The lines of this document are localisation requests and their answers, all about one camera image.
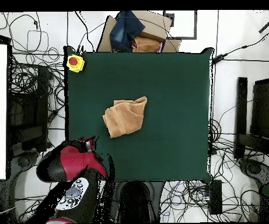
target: blue cloth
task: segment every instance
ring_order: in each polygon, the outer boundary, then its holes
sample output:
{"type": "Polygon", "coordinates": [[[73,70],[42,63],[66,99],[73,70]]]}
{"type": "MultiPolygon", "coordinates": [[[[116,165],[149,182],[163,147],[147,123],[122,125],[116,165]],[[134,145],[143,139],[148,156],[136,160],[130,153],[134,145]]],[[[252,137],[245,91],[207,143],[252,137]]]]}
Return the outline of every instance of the blue cloth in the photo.
{"type": "Polygon", "coordinates": [[[111,49],[131,52],[132,41],[145,26],[132,11],[121,11],[116,17],[117,24],[110,33],[111,49]]]}

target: cable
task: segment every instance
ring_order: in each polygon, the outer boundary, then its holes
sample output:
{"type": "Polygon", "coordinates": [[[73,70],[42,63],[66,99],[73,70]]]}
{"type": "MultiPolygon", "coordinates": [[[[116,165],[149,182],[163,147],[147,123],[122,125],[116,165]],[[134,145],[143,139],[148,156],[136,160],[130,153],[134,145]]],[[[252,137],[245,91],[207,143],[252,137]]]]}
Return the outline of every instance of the cable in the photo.
{"type": "Polygon", "coordinates": [[[13,209],[15,209],[15,208],[16,208],[16,206],[13,207],[13,208],[11,208],[11,209],[7,209],[7,210],[5,210],[5,211],[2,211],[2,212],[0,212],[0,214],[3,214],[3,213],[8,212],[8,211],[11,211],[11,210],[13,210],[13,209]]]}
{"type": "Polygon", "coordinates": [[[35,25],[37,25],[37,23],[39,23],[39,28],[40,28],[40,41],[39,41],[39,43],[38,43],[38,46],[37,46],[37,48],[36,48],[35,50],[33,50],[33,51],[28,50],[28,52],[33,53],[33,52],[37,51],[37,49],[39,48],[39,46],[40,46],[40,44],[41,44],[42,31],[41,31],[41,25],[40,25],[40,18],[39,18],[39,16],[38,16],[38,13],[37,13],[37,12],[36,12],[36,15],[37,15],[37,17],[38,17],[38,22],[34,19],[34,17],[32,17],[32,16],[30,16],[30,15],[21,15],[21,16],[18,16],[17,18],[15,18],[15,19],[10,23],[10,25],[9,25],[10,37],[11,37],[11,40],[12,40],[12,43],[13,43],[13,48],[16,49],[17,51],[23,51],[23,50],[17,49],[17,48],[14,46],[14,41],[17,42],[19,45],[21,45],[21,44],[20,44],[17,40],[15,40],[15,39],[13,38],[12,31],[11,31],[11,25],[13,24],[13,22],[15,22],[16,20],[18,20],[19,18],[24,17],[24,16],[28,16],[28,17],[32,18],[32,19],[34,20],[34,24],[35,24],[35,25]]]}
{"type": "MultiPolygon", "coordinates": [[[[85,22],[80,18],[80,16],[77,14],[77,12],[76,11],[74,11],[74,12],[77,15],[78,19],[82,22],[82,24],[85,25],[85,22]]],[[[90,42],[90,40],[89,40],[89,33],[88,33],[89,31],[88,31],[88,27],[86,25],[85,25],[85,29],[86,29],[86,39],[91,44],[91,46],[93,48],[93,52],[95,52],[94,46],[93,46],[92,42],[90,42]]]]}
{"type": "MultiPolygon", "coordinates": [[[[92,31],[95,31],[98,27],[102,26],[102,25],[105,24],[105,23],[106,23],[106,22],[101,23],[100,25],[98,25],[97,27],[95,27],[92,31]]],[[[82,42],[82,40],[83,40],[83,38],[85,37],[86,34],[87,34],[87,33],[85,33],[85,34],[82,36],[82,38],[81,38],[81,42],[82,42]]],[[[78,45],[78,48],[77,48],[78,51],[80,50],[81,42],[79,42],[79,45],[78,45]]]]}
{"type": "MultiPolygon", "coordinates": [[[[243,197],[243,195],[244,195],[245,193],[249,192],[249,191],[252,191],[252,192],[254,192],[254,193],[256,193],[256,194],[258,194],[258,195],[260,196],[260,193],[258,193],[257,191],[254,191],[254,190],[246,190],[246,191],[244,191],[244,192],[241,194],[241,197],[240,197],[240,204],[241,204],[241,205],[243,205],[243,204],[242,204],[242,197],[243,197]]],[[[251,222],[251,221],[248,220],[248,218],[246,217],[245,212],[244,212],[244,210],[243,210],[243,206],[241,207],[241,210],[242,210],[242,214],[243,214],[243,216],[246,218],[246,220],[247,220],[248,222],[251,222]]]]}
{"type": "Polygon", "coordinates": [[[259,42],[261,42],[262,40],[264,40],[267,36],[269,35],[269,33],[265,34],[259,41],[251,44],[251,45],[244,45],[244,46],[241,46],[239,48],[236,48],[228,53],[224,53],[224,54],[220,54],[218,55],[217,57],[215,57],[213,60],[212,60],[212,63],[213,64],[217,64],[219,61],[222,61],[227,55],[233,53],[234,51],[237,51],[237,50],[240,50],[240,49],[245,49],[247,47],[251,47],[251,46],[254,46],[256,44],[258,44],[259,42]]]}

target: cardboard box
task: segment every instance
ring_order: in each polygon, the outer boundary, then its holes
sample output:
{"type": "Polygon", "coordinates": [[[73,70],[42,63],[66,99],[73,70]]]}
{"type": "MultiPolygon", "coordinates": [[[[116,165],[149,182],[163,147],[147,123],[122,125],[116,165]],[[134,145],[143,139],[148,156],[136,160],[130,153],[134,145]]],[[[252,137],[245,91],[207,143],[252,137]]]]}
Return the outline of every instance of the cardboard box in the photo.
{"type": "MultiPolygon", "coordinates": [[[[165,46],[162,50],[163,53],[175,53],[176,50],[179,49],[181,40],[166,40],[166,30],[169,30],[172,23],[169,18],[145,10],[133,10],[132,12],[145,26],[143,31],[139,34],[140,37],[157,40],[158,42],[165,42],[165,46]]],[[[117,21],[111,16],[107,17],[97,52],[111,52],[109,35],[116,23],[117,21]]]]}

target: yellow button base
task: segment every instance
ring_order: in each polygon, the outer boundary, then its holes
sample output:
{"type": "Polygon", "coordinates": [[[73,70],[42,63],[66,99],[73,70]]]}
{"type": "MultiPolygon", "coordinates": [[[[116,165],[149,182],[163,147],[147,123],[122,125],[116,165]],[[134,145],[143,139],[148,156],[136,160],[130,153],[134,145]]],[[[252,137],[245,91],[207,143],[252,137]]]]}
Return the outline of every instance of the yellow button base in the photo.
{"type": "Polygon", "coordinates": [[[67,67],[69,68],[70,71],[74,71],[74,72],[78,73],[79,71],[81,71],[83,69],[84,64],[85,64],[85,62],[84,62],[82,57],[77,56],[77,55],[68,56],[67,67]],[[76,58],[77,64],[76,65],[71,65],[69,63],[70,58],[76,58]]]}

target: green table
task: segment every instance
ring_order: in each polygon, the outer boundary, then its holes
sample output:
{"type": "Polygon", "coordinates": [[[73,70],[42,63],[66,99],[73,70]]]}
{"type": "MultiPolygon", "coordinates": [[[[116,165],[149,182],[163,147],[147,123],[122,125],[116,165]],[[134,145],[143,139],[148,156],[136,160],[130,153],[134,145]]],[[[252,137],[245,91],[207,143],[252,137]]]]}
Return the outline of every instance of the green table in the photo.
{"type": "MultiPolygon", "coordinates": [[[[64,48],[74,54],[71,47],[64,48]]],[[[68,71],[66,139],[99,137],[117,181],[210,181],[207,173],[212,48],[189,53],[84,53],[83,74],[68,71]],[[142,128],[111,139],[102,115],[114,100],[146,96],[142,128]]]]}

